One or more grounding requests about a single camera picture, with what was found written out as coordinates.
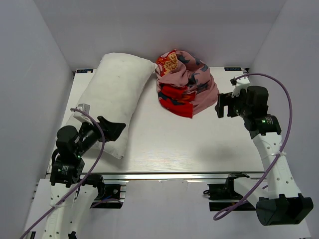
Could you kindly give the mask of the red pink patterned pillowcase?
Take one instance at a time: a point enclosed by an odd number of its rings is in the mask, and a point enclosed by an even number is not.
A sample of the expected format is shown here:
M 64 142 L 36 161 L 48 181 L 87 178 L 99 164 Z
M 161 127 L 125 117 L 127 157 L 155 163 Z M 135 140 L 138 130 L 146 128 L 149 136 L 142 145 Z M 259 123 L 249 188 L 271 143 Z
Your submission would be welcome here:
M 217 102 L 217 84 L 199 58 L 174 49 L 160 56 L 156 64 L 158 99 L 166 110 L 193 118 Z

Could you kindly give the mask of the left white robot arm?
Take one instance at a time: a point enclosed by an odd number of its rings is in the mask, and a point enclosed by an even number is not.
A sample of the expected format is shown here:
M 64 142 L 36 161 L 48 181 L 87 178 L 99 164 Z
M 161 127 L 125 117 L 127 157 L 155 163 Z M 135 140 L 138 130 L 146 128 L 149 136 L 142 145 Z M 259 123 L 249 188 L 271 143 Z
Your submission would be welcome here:
M 97 123 L 85 120 L 80 129 L 66 125 L 57 132 L 50 175 L 53 211 L 46 218 L 44 239 L 77 239 L 94 201 L 112 195 L 105 192 L 101 175 L 81 176 L 85 166 L 82 156 L 98 141 L 116 141 L 126 124 L 102 116 L 97 119 Z

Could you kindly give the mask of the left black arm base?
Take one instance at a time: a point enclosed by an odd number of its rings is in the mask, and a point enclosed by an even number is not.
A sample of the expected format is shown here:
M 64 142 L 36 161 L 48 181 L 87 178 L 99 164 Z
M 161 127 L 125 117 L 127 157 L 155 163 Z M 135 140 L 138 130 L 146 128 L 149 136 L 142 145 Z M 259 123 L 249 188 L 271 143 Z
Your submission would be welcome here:
M 91 205 L 94 209 L 120 209 L 124 203 L 126 185 L 105 184 Z

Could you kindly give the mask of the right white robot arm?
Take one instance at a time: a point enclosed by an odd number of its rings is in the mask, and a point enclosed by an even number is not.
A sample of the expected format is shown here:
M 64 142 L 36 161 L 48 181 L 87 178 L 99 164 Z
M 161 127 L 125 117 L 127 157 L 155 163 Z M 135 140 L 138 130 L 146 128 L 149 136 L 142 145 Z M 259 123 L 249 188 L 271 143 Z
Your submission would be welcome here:
M 249 202 L 264 226 L 297 225 L 309 214 L 314 204 L 304 197 L 296 185 L 282 150 L 281 128 L 278 119 L 268 113 L 268 91 L 264 87 L 250 86 L 238 95 L 232 92 L 219 94 L 215 110 L 217 116 L 241 117 L 244 127 L 260 155 L 267 181 L 267 188 L 244 173 L 232 173 L 223 189 L 213 198 L 239 198 L 239 204 Z

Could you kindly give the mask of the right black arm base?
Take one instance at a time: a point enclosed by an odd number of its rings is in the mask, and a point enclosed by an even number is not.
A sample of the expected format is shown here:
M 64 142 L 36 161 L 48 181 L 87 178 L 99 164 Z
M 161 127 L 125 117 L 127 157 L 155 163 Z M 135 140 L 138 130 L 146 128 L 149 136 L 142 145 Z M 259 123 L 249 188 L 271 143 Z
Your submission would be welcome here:
M 208 189 L 203 191 L 203 196 L 209 199 L 209 210 L 218 212 L 234 206 L 243 197 L 235 192 L 228 192 L 226 184 L 208 184 Z

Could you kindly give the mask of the white pillow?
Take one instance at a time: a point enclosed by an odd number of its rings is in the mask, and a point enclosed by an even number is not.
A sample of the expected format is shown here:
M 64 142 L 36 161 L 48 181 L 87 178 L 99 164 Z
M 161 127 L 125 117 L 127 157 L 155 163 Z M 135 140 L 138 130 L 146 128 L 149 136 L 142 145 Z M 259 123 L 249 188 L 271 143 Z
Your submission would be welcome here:
M 94 119 L 130 124 L 138 100 L 156 64 L 126 53 L 105 54 L 90 83 L 74 103 L 90 106 Z

